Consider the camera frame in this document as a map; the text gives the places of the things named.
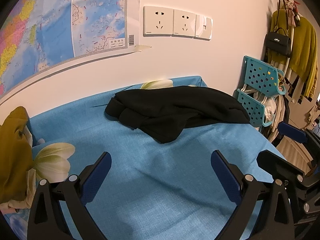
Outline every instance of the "blue bed sheet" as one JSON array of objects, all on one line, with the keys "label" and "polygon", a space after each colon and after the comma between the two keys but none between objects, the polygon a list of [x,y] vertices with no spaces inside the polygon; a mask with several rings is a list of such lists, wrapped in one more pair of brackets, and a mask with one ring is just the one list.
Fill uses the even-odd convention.
[{"label": "blue bed sheet", "polygon": [[[198,76],[172,80],[174,86],[206,86]],[[28,124],[34,143],[45,141],[33,147],[34,158],[52,143],[75,146],[68,159],[69,175],[79,174],[102,152],[111,154],[111,170],[94,201],[87,204],[109,240],[214,239],[235,208],[210,164],[216,149],[244,174],[272,181],[257,166],[256,157],[265,149],[281,154],[251,125],[218,123],[184,129],[175,141],[159,144],[141,130],[105,116],[106,104],[121,90],[57,107]],[[81,239],[65,203],[62,208],[73,237]],[[242,239],[249,237],[259,208],[260,203]]]}]

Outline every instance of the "turquoise plastic basket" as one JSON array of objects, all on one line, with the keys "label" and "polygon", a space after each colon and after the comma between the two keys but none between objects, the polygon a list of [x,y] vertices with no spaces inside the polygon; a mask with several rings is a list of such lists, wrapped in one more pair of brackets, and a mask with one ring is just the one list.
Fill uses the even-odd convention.
[{"label": "turquoise plastic basket", "polygon": [[245,56],[246,72],[244,83],[262,92],[268,97],[285,95],[286,89],[279,90],[278,73],[283,76],[283,71],[252,57]]},{"label": "turquoise plastic basket", "polygon": [[249,117],[250,117],[250,124],[253,127],[260,127],[264,126],[267,127],[272,124],[273,120],[270,122],[264,122],[264,105],[255,100],[254,98],[250,97],[246,93],[242,92],[240,89],[238,89],[239,96],[238,101],[241,103],[241,105],[244,107],[244,109],[247,111]]}]

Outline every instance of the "folded black shirt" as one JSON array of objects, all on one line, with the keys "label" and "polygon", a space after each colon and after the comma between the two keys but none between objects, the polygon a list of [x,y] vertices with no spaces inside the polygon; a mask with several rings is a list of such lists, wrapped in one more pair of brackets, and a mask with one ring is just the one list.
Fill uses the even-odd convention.
[{"label": "folded black shirt", "polygon": [[121,91],[111,98],[105,112],[161,143],[175,140],[184,128],[250,120],[232,96],[212,88],[189,86]]}]

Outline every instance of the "metal screw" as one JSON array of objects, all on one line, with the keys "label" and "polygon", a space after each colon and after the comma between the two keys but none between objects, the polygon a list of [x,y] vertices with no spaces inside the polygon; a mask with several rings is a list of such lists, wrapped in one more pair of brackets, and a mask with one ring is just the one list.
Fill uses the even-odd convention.
[{"label": "metal screw", "polygon": [[303,177],[299,174],[299,175],[297,176],[297,180],[300,181],[300,182],[302,182],[302,181],[303,181]]},{"label": "metal screw", "polygon": [[281,186],[281,185],[282,185],[282,181],[281,181],[280,179],[276,179],[275,182],[276,182],[276,184],[277,184],[278,186]]},{"label": "metal screw", "polygon": [[309,212],[310,206],[309,206],[308,203],[305,203],[305,204],[303,205],[303,210],[305,211],[305,213],[308,213],[308,212]]},{"label": "metal screw", "polygon": [[45,185],[46,183],[47,183],[46,179],[41,179],[41,181],[39,182],[41,186]]},{"label": "metal screw", "polygon": [[253,181],[254,177],[250,174],[244,176],[247,181]]},{"label": "metal screw", "polygon": [[77,175],[71,175],[69,177],[69,181],[76,181],[78,179],[78,176]]}]

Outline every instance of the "barcode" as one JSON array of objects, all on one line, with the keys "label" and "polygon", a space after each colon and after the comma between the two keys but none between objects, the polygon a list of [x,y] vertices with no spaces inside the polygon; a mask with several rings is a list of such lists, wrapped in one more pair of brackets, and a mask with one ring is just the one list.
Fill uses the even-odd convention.
[{"label": "barcode", "polygon": [[129,35],[129,46],[134,45],[134,35]]}]

